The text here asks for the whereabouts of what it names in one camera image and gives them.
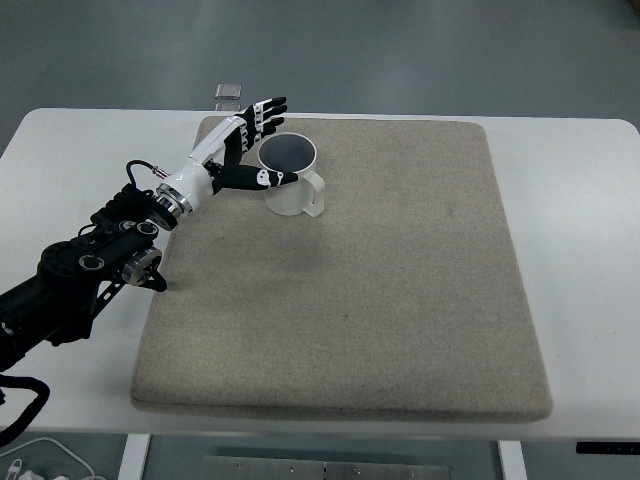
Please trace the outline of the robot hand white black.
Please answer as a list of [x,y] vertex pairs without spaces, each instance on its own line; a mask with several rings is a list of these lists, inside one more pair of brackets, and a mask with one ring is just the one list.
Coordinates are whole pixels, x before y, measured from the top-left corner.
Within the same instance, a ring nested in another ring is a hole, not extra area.
[[286,99],[276,97],[224,118],[196,145],[186,166],[167,177],[164,191],[175,193],[189,213],[222,189],[258,191],[297,181],[295,173],[241,163],[256,143],[276,133],[286,110]]

